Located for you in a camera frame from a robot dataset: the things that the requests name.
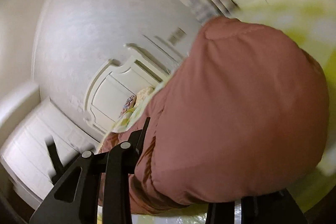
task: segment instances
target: headboard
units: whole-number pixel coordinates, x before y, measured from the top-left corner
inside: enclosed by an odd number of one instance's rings
[[[85,121],[105,135],[119,118],[126,100],[148,86],[156,87],[168,74],[136,47],[128,47],[131,57],[122,66],[108,60],[96,73],[84,98]]]

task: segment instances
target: white headboard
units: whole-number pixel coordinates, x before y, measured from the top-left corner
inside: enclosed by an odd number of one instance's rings
[[[126,100],[148,86],[156,87],[168,74],[136,47],[128,47],[131,57],[120,67],[108,60],[93,77],[84,98],[88,125],[102,135],[111,131]]]

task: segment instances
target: silver screw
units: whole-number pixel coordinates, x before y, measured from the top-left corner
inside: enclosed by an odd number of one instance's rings
[[[92,155],[92,152],[91,151],[84,151],[82,153],[82,157],[83,158],[90,158],[90,156]]]
[[[122,149],[127,149],[127,148],[130,148],[131,147],[131,144],[129,142],[123,142],[120,147]]]

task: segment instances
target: pink fabric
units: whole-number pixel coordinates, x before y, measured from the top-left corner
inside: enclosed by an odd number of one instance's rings
[[[322,69],[281,31],[212,19],[140,120],[113,134],[125,141],[151,117],[129,178],[132,213],[288,186],[321,159],[328,105]]]

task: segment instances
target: headboard panel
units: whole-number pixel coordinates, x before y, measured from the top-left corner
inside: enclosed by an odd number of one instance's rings
[[[108,60],[93,77],[84,98],[88,125],[102,135],[110,132],[128,97],[148,86],[156,87],[168,74],[136,47],[128,47],[131,57],[118,67]]]

